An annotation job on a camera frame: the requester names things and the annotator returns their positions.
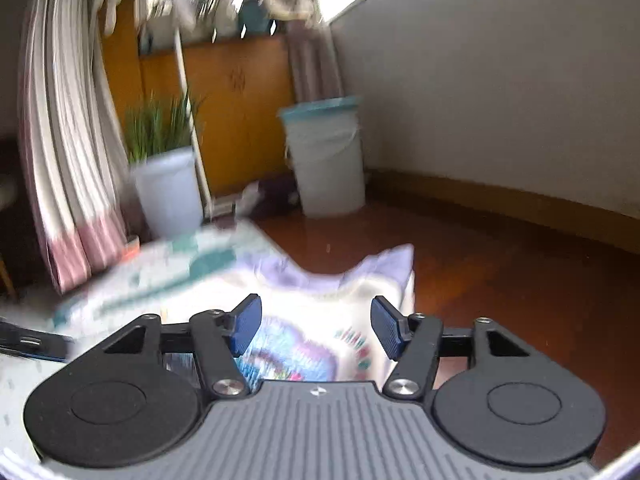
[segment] white bucket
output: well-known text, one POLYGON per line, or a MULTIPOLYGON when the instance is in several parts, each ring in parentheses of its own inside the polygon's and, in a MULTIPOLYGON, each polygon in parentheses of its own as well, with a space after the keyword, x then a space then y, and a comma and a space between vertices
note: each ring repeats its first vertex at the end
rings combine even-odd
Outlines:
POLYGON ((146 223, 160 238, 194 232, 202 224, 202 201, 193 149, 149 157, 131 168, 146 223))
POLYGON ((306 216, 338 216, 364 206, 357 104, 349 97, 280 111, 306 216))

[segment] striped curtain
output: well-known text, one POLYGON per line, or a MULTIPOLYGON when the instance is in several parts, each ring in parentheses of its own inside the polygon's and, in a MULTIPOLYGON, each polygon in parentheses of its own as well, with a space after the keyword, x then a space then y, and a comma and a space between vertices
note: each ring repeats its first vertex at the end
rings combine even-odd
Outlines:
POLYGON ((116 262, 127 158, 97 11, 119 0, 32 0, 22 34, 20 148, 44 261, 60 293, 116 262))

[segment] ribbed gray surface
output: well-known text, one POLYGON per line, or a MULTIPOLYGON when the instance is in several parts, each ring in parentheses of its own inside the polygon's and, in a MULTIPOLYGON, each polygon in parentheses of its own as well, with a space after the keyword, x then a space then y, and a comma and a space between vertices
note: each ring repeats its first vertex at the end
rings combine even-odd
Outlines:
POLYGON ((525 474, 475 462, 436 432, 420 406, 387 400, 372 383, 280 381, 214 404, 189 439, 149 462, 47 466, 76 480, 586 480, 594 473, 587 463, 525 474), (314 395, 317 386, 326 392, 314 395))

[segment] gray wall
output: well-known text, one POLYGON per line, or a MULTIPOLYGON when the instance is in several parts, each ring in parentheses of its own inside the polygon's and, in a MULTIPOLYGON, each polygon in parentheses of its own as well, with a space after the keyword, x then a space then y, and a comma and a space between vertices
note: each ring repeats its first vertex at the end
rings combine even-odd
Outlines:
POLYGON ((20 33, 28 0, 0 0, 0 137, 18 129, 20 33))
POLYGON ((640 218, 640 0, 366 0, 332 31, 370 168, 640 218))

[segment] baseboard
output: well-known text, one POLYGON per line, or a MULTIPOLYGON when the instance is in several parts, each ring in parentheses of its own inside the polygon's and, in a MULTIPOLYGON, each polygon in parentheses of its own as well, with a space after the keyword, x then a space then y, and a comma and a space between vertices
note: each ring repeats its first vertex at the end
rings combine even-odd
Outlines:
POLYGON ((517 189, 399 171, 369 172, 369 189, 380 198, 392 198, 401 193, 453 202, 640 254, 640 219, 517 189))

